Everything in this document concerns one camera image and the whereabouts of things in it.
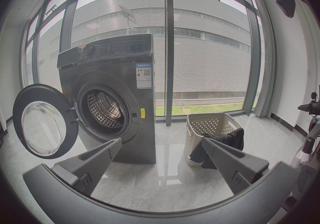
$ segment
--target washing machine door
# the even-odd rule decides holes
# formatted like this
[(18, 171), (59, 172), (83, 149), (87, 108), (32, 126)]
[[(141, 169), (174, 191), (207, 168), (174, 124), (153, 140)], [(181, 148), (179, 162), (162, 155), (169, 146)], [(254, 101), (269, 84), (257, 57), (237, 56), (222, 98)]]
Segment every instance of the washing machine door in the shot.
[(78, 116), (70, 101), (45, 84), (25, 87), (13, 105), (13, 124), (33, 155), (55, 159), (66, 154), (78, 136)]

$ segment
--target white laundry basket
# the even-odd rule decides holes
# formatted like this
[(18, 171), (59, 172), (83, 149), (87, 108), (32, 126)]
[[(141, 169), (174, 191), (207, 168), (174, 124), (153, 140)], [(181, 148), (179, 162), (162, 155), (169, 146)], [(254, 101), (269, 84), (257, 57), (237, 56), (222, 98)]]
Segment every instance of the white laundry basket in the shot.
[(196, 163), (189, 159), (189, 155), (202, 141), (202, 134), (228, 134), (238, 128), (241, 128), (241, 125), (226, 113), (189, 114), (186, 117), (186, 125), (187, 129), (184, 154), (186, 162), (190, 166), (202, 165), (202, 163)]

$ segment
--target washing machine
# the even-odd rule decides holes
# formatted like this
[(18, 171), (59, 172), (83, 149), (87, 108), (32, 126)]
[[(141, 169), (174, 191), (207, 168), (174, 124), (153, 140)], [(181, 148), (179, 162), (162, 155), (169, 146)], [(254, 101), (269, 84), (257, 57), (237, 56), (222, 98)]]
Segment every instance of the washing machine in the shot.
[[(74, 134), (78, 134), (87, 150), (120, 137), (122, 147), (114, 161), (155, 164), (153, 64), (152, 34), (106, 38), (66, 50), (57, 61), (63, 95), (43, 84), (26, 87), (15, 102), (14, 110), (19, 112), (14, 115), (16, 124), (20, 126), (26, 115), (20, 109), (25, 112), (28, 104), (48, 103), (46, 108), (55, 109), (70, 126), (72, 139), (66, 135), (70, 140), (67, 145), (61, 142), (53, 154), (42, 152), (38, 156), (55, 158), (66, 153), (76, 139)], [(17, 134), (25, 135), (22, 127)], [(28, 139), (24, 143), (31, 153), (38, 150), (30, 147)]]

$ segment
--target floor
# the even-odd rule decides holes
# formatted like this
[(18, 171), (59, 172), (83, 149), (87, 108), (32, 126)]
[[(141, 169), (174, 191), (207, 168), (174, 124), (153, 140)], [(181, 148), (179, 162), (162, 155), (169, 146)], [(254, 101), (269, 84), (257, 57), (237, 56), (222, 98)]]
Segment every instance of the floor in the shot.
[[(279, 161), (290, 163), (302, 144), (297, 131), (289, 131), (271, 118), (241, 115), (234, 119), (245, 130), (244, 152), (264, 158), (269, 168)], [(28, 209), (43, 223), (52, 223), (26, 187), (22, 174), (40, 163), (53, 167), (55, 162), (82, 153), (78, 139), (65, 156), (54, 160), (34, 157), (18, 140), (12, 122), (0, 148), (0, 166), (11, 186)], [(156, 165), (112, 162), (92, 197), (135, 210), (172, 211), (194, 209), (231, 197), (229, 187), (218, 170), (190, 167), (183, 154), (186, 122), (166, 127), (157, 123)]]

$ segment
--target building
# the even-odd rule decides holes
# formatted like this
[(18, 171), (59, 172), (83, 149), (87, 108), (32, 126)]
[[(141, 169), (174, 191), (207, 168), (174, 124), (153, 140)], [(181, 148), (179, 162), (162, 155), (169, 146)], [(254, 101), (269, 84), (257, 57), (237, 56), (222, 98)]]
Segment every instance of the building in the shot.
[[(131, 9), (133, 33), (154, 35), (156, 105), (165, 94), (165, 0), (96, 0), (75, 10), (71, 47), (126, 34), (127, 20), (119, 5)], [(39, 80), (61, 91), (56, 68), (64, 10), (40, 33)], [(217, 0), (174, 0), (173, 105), (243, 102), (251, 65), (251, 34), (247, 15)], [(264, 69), (262, 43), (261, 71)]]

